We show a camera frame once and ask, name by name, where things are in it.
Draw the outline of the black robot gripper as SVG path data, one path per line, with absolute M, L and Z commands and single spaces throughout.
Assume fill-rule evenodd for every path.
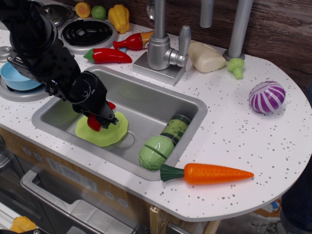
M 106 100 L 107 89 L 101 80 L 89 71 L 82 72 L 71 85 L 69 102 L 75 112 L 86 116 L 94 114 L 95 129 L 108 129 L 118 119 Z

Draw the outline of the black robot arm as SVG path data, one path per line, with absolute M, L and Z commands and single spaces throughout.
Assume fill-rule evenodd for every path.
M 0 20 L 10 31 L 13 51 L 8 62 L 23 76 L 44 84 L 49 95 L 70 102 L 74 111 L 94 115 L 101 127 L 117 124 L 104 84 L 95 74 L 80 70 L 56 26 L 31 2 L 2 0 Z

